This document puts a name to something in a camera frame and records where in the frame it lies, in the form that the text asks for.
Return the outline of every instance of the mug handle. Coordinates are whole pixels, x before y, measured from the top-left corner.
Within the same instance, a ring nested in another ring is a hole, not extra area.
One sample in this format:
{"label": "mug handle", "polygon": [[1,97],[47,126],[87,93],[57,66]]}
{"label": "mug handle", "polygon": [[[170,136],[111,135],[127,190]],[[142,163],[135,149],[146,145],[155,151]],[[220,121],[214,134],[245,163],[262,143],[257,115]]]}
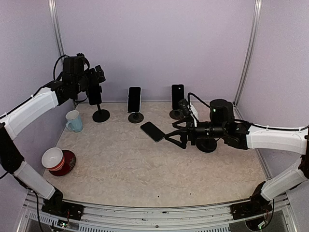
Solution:
{"label": "mug handle", "polygon": [[69,130],[69,131],[73,131],[74,129],[72,127],[69,126],[70,122],[67,122],[66,123],[66,128]]}

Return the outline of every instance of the round stand base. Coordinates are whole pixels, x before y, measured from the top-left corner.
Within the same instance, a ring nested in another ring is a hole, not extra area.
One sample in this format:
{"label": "round stand base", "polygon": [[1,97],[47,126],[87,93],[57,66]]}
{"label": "round stand base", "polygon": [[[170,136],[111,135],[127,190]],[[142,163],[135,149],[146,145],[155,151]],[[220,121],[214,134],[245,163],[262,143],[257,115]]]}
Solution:
{"label": "round stand base", "polygon": [[110,112],[108,112],[107,110],[97,110],[94,112],[94,114],[92,115],[92,119],[95,122],[105,122],[107,121],[107,119],[110,118]]}
{"label": "round stand base", "polygon": [[175,120],[180,120],[184,118],[183,112],[181,110],[172,110],[169,116]]}
{"label": "round stand base", "polygon": [[216,150],[217,141],[215,139],[197,139],[196,146],[200,151],[210,153]]}
{"label": "round stand base", "polygon": [[144,115],[142,115],[141,113],[130,114],[128,120],[131,123],[140,123],[144,120]]}
{"label": "round stand base", "polygon": [[52,175],[63,176],[68,174],[75,166],[76,156],[69,150],[62,150],[64,156],[63,167],[59,171],[49,171]]}

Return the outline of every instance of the metal base frame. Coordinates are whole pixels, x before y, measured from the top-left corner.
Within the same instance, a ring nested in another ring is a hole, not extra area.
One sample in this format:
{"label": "metal base frame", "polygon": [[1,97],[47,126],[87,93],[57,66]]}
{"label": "metal base frame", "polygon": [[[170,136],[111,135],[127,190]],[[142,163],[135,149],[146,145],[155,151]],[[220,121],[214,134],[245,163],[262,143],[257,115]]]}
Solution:
{"label": "metal base frame", "polygon": [[[70,220],[70,226],[66,230],[73,232],[229,232],[230,223],[243,220],[233,220],[230,206],[237,202],[172,208],[137,208],[81,203],[84,206],[82,220]],[[289,232],[297,232],[295,218],[291,213],[286,195],[277,197],[275,202],[275,211],[283,211]],[[43,224],[50,226],[53,222],[56,225],[59,219],[65,220],[42,211],[40,219]],[[28,194],[25,200],[17,231],[25,232],[30,220],[37,220],[36,197],[33,194]]]}

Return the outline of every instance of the black mounting bracket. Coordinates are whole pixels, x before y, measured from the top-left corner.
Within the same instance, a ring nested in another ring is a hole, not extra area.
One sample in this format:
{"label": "black mounting bracket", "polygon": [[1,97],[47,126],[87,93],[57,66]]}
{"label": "black mounting bracket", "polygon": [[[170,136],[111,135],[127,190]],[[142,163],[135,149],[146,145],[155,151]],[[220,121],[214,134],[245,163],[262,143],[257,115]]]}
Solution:
{"label": "black mounting bracket", "polygon": [[58,189],[51,199],[44,199],[42,211],[48,214],[56,215],[62,218],[69,218],[80,221],[83,215],[84,206],[62,201],[63,194]]}
{"label": "black mounting bracket", "polygon": [[261,189],[265,181],[259,184],[250,201],[231,205],[234,220],[249,218],[272,211],[271,204],[261,196]]}
{"label": "black mounting bracket", "polygon": [[301,163],[298,169],[302,170],[304,176],[309,179],[309,130],[308,135],[305,136],[305,139],[307,140],[306,154],[301,156]]}

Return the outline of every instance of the white arm segment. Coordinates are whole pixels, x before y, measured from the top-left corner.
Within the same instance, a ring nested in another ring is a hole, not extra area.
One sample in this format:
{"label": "white arm segment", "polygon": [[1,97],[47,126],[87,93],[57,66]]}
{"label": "white arm segment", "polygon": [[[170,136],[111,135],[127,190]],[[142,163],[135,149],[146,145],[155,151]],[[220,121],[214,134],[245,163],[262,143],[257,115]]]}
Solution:
{"label": "white arm segment", "polygon": [[14,176],[45,199],[49,200],[55,192],[54,186],[47,182],[25,161],[23,161],[20,167],[14,172]]}
{"label": "white arm segment", "polygon": [[300,183],[308,180],[302,170],[298,167],[301,159],[298,159],[291,167],[275,176],[271,180],[263,184],[261,195],[267,201],[271,201],[278,195],[286,192],[287,190],[299,185]]}
{"label": "white arm segment", "polygon": [[[304,155],[307,148],[308,129],[298,131],[267,130],[251,126],[247,135],[248,148],[269,148],[292,151]],[[263,184],[261,195],[267,201],[308,180],[298,169],[301,159],[281,174]]]}
{"label": "white arm segment", "polygon": [[58,106],[56,93],[45,87],[31,100],[0,119],[0,123],[5,123],[6,131],[14,140],[26,126],[56,106]]}
{"label": "white arm segment", "polygon": [[308,129],[299,131],[267,130],[250,126],[247,135],[248,148],[269,148],[292,151],[304,155],[306,153]]}

